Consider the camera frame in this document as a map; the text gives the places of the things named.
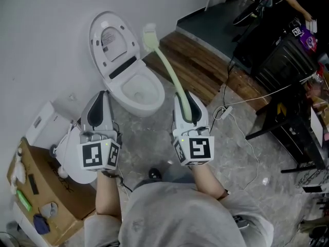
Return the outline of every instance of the hand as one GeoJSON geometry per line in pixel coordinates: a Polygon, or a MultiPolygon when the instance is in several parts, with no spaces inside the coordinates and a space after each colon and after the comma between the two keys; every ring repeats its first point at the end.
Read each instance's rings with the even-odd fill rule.
{"type": "Polygon", "coordinates": [[[303,13],[303,15],[306,21],[312,21],[312,16],[308,12],[303,13]]]}

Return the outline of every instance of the black shoe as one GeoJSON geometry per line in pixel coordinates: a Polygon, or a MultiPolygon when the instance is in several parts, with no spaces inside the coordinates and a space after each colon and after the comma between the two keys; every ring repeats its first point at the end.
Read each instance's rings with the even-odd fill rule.
{"type": "Polygon", "coordinates": [[[149,178],[150,179],[162,179],[161,173],[157,168],[151,168],[149,170],[149,178]]]}

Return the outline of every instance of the white appliance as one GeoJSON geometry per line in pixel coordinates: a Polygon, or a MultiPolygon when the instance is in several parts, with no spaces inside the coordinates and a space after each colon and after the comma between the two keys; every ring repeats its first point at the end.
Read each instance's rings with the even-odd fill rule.
{"type": "Polygon", "coordinates": [[[128,112],[148,117],[161,107],[163,86],[140,59],[137,40],[119,16],[105,11],[95,17],[89,48],[110,94],[128,112]]]}
{"type": "Polygon", "coordinates": [[[59,144],[69,124],[70,121],[55,111],[48,101],[33,120],[25,137],[29,145],[49,149],[51,145],[59,144]]]}

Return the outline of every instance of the toilet bowl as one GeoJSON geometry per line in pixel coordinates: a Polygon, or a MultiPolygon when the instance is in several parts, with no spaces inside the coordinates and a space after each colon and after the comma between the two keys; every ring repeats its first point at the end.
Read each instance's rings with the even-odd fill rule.
{"type": "Polygon", "coordinates": [[[106,11],[95,17],[89,48],[110,94],[128,112],[148,117],[161,107],[163,86],[140,59],[136,38],[118,15],[106,11]]]}

